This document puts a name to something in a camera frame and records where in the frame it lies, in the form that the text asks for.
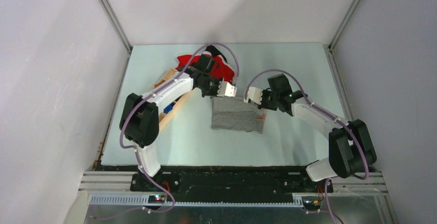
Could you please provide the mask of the aluminium front frame rail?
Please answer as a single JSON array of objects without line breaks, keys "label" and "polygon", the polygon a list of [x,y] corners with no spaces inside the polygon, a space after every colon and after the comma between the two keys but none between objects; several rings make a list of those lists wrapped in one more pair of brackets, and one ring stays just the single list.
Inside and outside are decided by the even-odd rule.
[{"label": "aluminium front frame rail", "polygon": [[134,171],[87,171],[79,189],[92,202],[146,206],[302,206],[328,196],[388,195],[381,173],[311,182],[291,167],[166,167],[154,183]]}]

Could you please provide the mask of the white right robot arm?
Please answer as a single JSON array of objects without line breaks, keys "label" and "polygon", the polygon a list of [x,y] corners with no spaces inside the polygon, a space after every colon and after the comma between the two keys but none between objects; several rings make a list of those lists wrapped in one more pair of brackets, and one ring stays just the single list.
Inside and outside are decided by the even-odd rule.
[{"label": "white right robot arm", "polygon": [[256,93],[254,101],[260,108],[279,110],[299,118],[328,141],[327,157],[307,165],[306,174],[299,179],[304,191],[315,191],[321,180],[327,178],[348,178],[358,172],[365,172],[367,178],[377,155],[364,121],[336,116],[313,102],[302,89],[293,91],[284,74],[268,78],[268,84],[265,90],[250,88]]}]

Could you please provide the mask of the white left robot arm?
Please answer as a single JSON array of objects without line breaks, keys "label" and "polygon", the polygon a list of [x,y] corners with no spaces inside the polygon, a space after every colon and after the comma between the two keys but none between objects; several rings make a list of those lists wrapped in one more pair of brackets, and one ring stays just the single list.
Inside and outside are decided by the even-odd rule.
[{"label": "white left robot arm", "polygon": [[197,61],[180,66],[168,80],[149,92],[143,95],[131,93],[124,104],[120,130],[133,142],[139,167],[145,174],[143,185],[153,192],[161,189],[163,184],[163,177],[157,174],[161,164],[154,145],[160,131],[160,114],[193,89],[200,89],[202,96],[217,96],[223,82],[222,77],[212,74],[221,55],[202,53],[195,58]]}]

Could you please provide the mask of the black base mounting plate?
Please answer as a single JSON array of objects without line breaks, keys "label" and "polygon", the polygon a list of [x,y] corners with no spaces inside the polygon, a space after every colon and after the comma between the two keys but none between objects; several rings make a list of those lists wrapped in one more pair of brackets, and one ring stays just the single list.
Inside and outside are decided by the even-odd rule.
[{"label": "black base mounting plate", "polygon": [[162,166],[153,185],[137,171],[132,192],[169,191],[176,202],[293,203],[299,193],[326,199],[325,181],[313,182],[303,166]]}]

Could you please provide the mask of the wooden compartment organizer box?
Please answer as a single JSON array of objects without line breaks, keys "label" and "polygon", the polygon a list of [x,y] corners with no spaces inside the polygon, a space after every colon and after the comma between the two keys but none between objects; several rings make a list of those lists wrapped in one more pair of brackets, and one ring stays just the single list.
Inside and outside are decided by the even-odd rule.
[{"label": "wooden compartment organizer box", "polygon": [[[157,89],[159,86],[164,84],[167,80],[171,79],[173,75],[177,74],[178,71],[176,68],[170,68],[154,85],[153,90]],[[168,114],[164,114],[163,110],[166,107],[160,109],[159,113],[159,131],[161,132],[167,124],[172,120],[172,118],[176,115],[176,113],[181,109],[181,107],[185,104],[185,102],[192,95],[193,90],[189,90],[188,92],[183,93],[180,96],[176,96],[174,99],[170,100],[169,104],[174,103],[174,108]]]}]

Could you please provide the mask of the blue rolled cloth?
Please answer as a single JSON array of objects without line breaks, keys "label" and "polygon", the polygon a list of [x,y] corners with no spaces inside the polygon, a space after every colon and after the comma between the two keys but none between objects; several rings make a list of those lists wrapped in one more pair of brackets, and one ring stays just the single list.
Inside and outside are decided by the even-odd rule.
[{"label": "blue rolled cloth", "polygon": [[174,103],[171,103],[168,106],[166,106],[163,110],[163,113],[168,114],[169,112],[171,112],[174,108],[174,105],[175,105]]}]

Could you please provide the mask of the grey striped underwear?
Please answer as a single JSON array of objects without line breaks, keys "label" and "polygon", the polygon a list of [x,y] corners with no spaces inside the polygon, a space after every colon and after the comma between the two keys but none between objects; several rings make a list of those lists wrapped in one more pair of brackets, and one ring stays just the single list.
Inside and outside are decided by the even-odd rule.
[{"label": "grey striped underwear", "polygon": [[241,96],[211,97],[211,129],[263,133],[266,112]]}]

